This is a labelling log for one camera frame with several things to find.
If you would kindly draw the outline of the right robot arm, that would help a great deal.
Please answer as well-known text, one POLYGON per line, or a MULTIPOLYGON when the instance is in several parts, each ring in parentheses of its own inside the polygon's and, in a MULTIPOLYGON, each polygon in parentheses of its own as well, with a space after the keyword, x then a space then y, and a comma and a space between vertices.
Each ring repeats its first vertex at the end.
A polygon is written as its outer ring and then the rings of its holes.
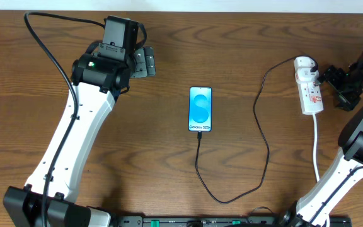
MULTIPOLYGON (((318 74, 317 65, 309 57, 294 61, 296 82, 303 103, 316 103, 316 87, 330 84, 337 99, 336 106, 351 111, 363 92, 363 51, 345 72, 330 66, 318 74)), ((338 153, 333 163, 316 185, 293 203, 276 226, 324 226, 331 210, 344 195, 363 178, 363 107, 351 118, 338 138, 338 153)))

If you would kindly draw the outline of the blue Samsung Galaxy smartphone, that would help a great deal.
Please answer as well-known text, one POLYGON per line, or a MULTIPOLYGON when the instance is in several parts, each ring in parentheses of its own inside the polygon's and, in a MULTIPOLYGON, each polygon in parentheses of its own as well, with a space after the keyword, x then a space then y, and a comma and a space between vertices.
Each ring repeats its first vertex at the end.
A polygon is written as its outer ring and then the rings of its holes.
POLYGON ((212 88, 192 86, 189 96, 188 130, 210 132, 212 130, 212 88))

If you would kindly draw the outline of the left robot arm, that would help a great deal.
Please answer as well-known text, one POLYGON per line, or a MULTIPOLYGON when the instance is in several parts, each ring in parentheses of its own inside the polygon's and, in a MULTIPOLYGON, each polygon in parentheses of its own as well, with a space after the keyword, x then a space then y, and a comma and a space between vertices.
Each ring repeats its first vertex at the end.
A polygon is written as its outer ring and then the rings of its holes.
POLYGON ((104 35, 92 42, 65 77, 65 110, 52 140, 23 188, 8 187, 3 204, 16 226, 117 226, 118 217, 79 206, 84 166, 106 117, 132 78, 156 74, 153 48, 139 40, 140 22, 109 16, 104 35))

